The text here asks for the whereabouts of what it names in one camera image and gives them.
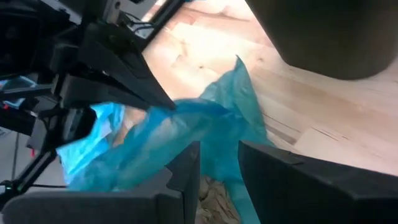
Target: wood grain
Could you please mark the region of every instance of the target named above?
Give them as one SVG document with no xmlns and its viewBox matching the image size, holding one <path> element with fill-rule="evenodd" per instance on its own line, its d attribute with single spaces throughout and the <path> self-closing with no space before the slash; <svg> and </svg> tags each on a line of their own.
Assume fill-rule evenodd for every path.
<svg viewBox="0 0 398 224">
<path fill-rule="evenodd" d="M 244 0 L 186 3 L 144 52 L 172 98 L 198 96 L 232 69 L 236 55 L 249 70 L 277 146 L 398 175 L 398 61 L 360 81 L 291 67 Z M 133 111 L 127 112 L 122 135 L 137 117 Z"/>
</svg>

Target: cable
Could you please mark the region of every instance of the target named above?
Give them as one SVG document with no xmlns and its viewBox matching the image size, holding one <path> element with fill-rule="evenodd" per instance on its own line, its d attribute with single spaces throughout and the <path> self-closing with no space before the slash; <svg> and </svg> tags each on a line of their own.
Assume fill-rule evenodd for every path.
<svg viewBox="0 0 398 224">
<path fill-rule="evenodd" d="M 47 185 L 47 184 L 33 184 L 32 187 L 41 187 L 41 188 L 50 188 L 50 189 L 65 189 L 67 186 Z"/>
<path fill-rule="evenodd" d="M 19 133 L 17 133 L 17 137 L 15 138 L 14 159 L 12 162 L 12 174 L 11 174 L 12 180 L 15 179 L 15 173 L 16 173 L 16 169 L 17 169 L 18 149 L 19 149 Z"/>
<path fill-rule="evenodd" d="M 140 31 L 140 30 L 144 30 L 144 29 L 155 29 L 153 26 L 143 26 L 143 27 L 138 27 L 137 29 L 134 29 L 132 32 L 133 33 L 136 33 L 137 31 Z"/>
<path fill-rule="evenodd" d="M 133 21 L 132 19 L 129 18 L 130 23 L 132 25 L 153 25 L 153 23 L 151 23 L 151 22 L 142 22 L 137 16 L 135 16 L 135 15 L 133 15 L 131 13 L 128 13 L 128 12 L 123 12 L 123 13 L 125 13 L 126 15 L 131 16 L 131 17 L 137 19 L 138 21 L 140 21 L 140 22 L 135 22 L 135 21 Z"/>
</svg>

